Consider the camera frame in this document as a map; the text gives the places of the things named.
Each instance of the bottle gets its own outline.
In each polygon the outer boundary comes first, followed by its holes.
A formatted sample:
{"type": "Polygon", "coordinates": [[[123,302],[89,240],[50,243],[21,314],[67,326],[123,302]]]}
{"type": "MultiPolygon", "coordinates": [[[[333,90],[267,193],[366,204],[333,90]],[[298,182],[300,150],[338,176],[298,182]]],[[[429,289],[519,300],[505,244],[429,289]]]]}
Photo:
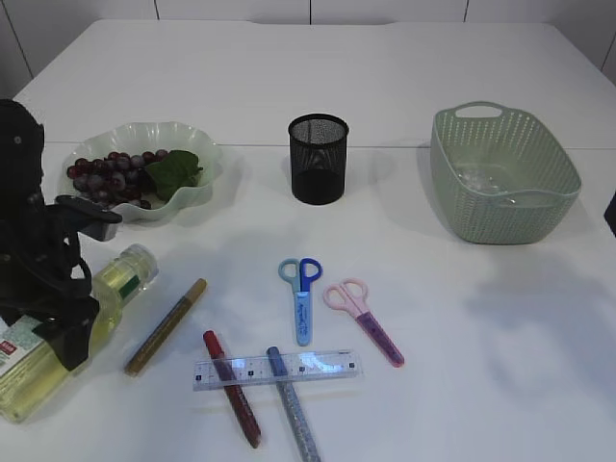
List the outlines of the bottle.
{"type": "MultiPolygon", "coordinates": [[[[154,256],[133,244],[92,278],[92,295],[100,310],[90,334],[90,359],[115,330],[122,308],[157,273],[154,256]]],[[[0,333],[0,414],[15,423],[32,415],[69,376],[90,363],[89,359],[67,371],[51,346],[32,332],[37,325],[39,321],[23,316],[0,333]]]]}

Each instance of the gold marker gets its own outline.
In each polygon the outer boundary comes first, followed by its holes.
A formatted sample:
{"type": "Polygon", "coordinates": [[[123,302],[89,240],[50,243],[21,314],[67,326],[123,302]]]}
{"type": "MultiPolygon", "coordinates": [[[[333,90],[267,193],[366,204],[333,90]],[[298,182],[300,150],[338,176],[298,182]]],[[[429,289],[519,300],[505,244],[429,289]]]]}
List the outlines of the gold marker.
{"type": "Polygon", "coordinates": [[[186,294],[178,300],[171,311],[165,316],[160,324],[154,329],[154,332],[150,334],[147,340],[141,345],[141,348],[135,353],[128,364],[124,367],[124,372],[131,376],[137,376],[139,372],[145,367],[158,348],[167,339],[171,331],[175,326],[184,318],[194,303],[199,299],[208,283],[205,279],[197,279],[192,284],[186,294]]]}

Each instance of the red glitter pen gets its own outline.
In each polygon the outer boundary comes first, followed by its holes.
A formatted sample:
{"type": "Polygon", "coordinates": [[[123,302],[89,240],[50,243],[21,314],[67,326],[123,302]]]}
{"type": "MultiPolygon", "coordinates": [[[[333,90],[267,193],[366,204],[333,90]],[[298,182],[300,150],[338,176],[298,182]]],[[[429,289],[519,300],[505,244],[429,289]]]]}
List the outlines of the red glitter pen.
{"type": "MultiPolygon", "coordinates": [[[[203,334],[203,341],[213,360],[224,359],[224,351],[222,351],[214,331],[208,330],[203,334]]],[[[233,369],[231,369],[231,366],[226,361],[214,361],[214,367],[218,372],[220,380],[235,380],[233,369]]],[[[229,385],[224,387],[224,392],[229,398],[233,412],[235,412],[235,416],[238,418],[248,443],[257,448],[259,443],[261,443],[261,429],[254,418],[254,414],[252,414],[252,409],[250,409],[250,405],[244,396],[242,387],[240,385],[229,385]]]]}

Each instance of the black mesh pen holder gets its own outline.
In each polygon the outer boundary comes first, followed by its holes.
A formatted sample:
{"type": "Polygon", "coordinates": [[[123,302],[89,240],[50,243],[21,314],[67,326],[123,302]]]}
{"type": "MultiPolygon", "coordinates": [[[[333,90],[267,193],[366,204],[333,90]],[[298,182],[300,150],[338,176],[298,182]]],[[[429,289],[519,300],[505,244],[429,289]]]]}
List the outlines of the black mesh pen holder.
{"type": "Polygon", "coordinates": [[[333,115],[303,115],[289,135],[293,195],[311,205],[338,200],[345,192],[348,125],[333,115]]]}

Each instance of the grapes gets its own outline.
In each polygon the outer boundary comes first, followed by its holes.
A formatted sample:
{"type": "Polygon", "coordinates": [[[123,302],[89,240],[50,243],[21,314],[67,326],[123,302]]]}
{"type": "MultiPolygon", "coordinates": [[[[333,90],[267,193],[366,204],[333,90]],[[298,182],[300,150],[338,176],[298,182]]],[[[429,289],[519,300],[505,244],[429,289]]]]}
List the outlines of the grapes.
{"type": "Polygon", "coordinates": [[[145,151],[142,156],[146,165],[156,162],[156,156],[152,151],[145,151]]]}
{"type": "Polygon", "coordinates": [[[83,157],[77,159],[75,161],[75,166],[78,167],[83,173],[90,173],[91,164],[88,159],[84,159],[83,157]]]}
{"type": "Polygon", "coordinates": [[[107,202],[111,199],[111,195],[106,190],[99,190],[96,194],[93,194],[100,202],[107,202]]]}
{"type": "Polygon", "coordinates": [[[119,171],[115,171],[112,174],[112,179],[109,183],[109,187],[112,191],[116,193],[124,191],[124,188],[126,188],[126,179],[124,178],[124,175],[122,175],[119,171]]]}
{"type": "Polygon", "coordinates": [[[162,161],[167,155],[167,150],[158,149],[156,154],[145,151],[129,156],[126,152],[112,151],[103,159],[82,157],[66,169],[66,176],[81,197],[106,210],[124,203],[150,210],[152,204],[142,197],[154,193],[156,186],[144,167],[162,161]]]}
{"type": "Polygon", "coordinates": [[[159,149],[158,151],[156,151],[156,160],[159,162],[162,161],[168,153],[169,151],[167,151],[166,149],[159,149]]]}
{"type": "Polygon", "coordinates": [[[73,188],[80,193],[84,193],[88,190],[88,176],[81,175],[73,180],[73,188]]]}
{"type": "Polygon", "coordinates": [[[88,188],[92,192],[100,190],[104,184],[105,180],[103,180],[103,177],[100,175],[93,174],[88,178],[88,188]]]}
{"type": "Polygon", "coordinates": [[[122,196],[128,200],[141,199],[141,191],[135,185],[126,185],[126,188],[122,191],[122,196]]]}
{"type": "Polygon", "coordinates": [[[80,169],[77,166],[70,166],[66,169],[66,176],[71,180],[74,180],[81,174],[80,169]]]}
{"type": "Polygon", "coordinates": [[[115,166],[120,171],[128,170],[131,167],[131,162],[124,157],[120,157],[117,161],[115,161],[115,166]]]}
{"type": "Polygon", "coordinates": [[[94,159],[91,162],[92,172],[94,173],[103,173],[107,169],[107,164],[102,159],[94,159]]]}
{"type": "Polygon", "coordinates": [[[145,194],[153,193],[155,190],[154,181],[152,180],[150,175],[147,174],[147,171],[141,168],[140,170],[138,170],[138,174],[139,180],[137,184],[141,188],[141,190],[145,194]]]}
{"type": "Polygon", "coordinates": [[[145,160],[143,159],[143,156],[133,156],[133,157],[131,157],[131,166],[133,168],[141,168],[141,167],[145,166],[145,160]]]}
{"type": "Polygon", "coordinates": [[[137,170],[128,170],[124,177],[129,185],[137,185],[139,182],[139,172],[137,170]]]}

